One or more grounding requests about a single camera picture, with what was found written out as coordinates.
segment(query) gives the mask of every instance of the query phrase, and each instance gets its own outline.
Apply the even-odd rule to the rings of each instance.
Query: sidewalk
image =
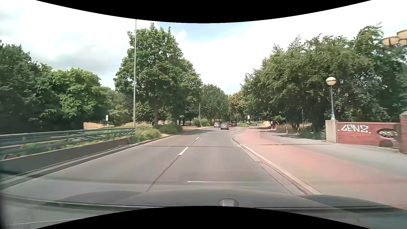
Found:
[[[234,138],[326,195],[407,208],[407,155],[249,127]]]

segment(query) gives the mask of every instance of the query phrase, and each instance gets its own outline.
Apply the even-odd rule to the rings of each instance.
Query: metal guardrail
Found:
[[[24,134],[2,134],[0,135],[0,155],[15,154],[23,151],[38,150],[43,148],[55,148],[58,146],[71,145],[87,141],[108,140],[111,138],[133,135],[134,131],[135,129],[131,127],[109,128],[107,130],[92,129]]]

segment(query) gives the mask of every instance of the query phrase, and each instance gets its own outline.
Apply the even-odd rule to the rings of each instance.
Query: red brick wall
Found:
[[[397,147],[392,135],[399,123],[338,122],[338,143]]]

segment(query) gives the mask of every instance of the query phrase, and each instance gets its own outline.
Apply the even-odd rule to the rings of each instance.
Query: sky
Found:
[[[397,8],[407,7],[406,1]],[[236,23],[195,24],[137,20],[137,29],[171,27],[184,57],[192,62],[203,83],[226,94],[240,90],[246,73],[260,68],[274,44],[283,48],[297,35],[352,38],[367,25],[382,22],[385,33],[407,25],[407,17],[371,0],[304,15]],[[127,31],[135,20],[96,14],[35,0],[0,0],[0,40],[21,44],[33,60],[55,69],[83,68],[114,88],[113,78],[129,48]]]

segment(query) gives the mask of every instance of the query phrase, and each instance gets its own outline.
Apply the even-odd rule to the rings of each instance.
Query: silver car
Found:
[[[223,130],[223,129],[228,130],[228,129],[229,129],[229,124],[227,124],[227,123],[222,123],[222,125],[221,125],[221,130]]]

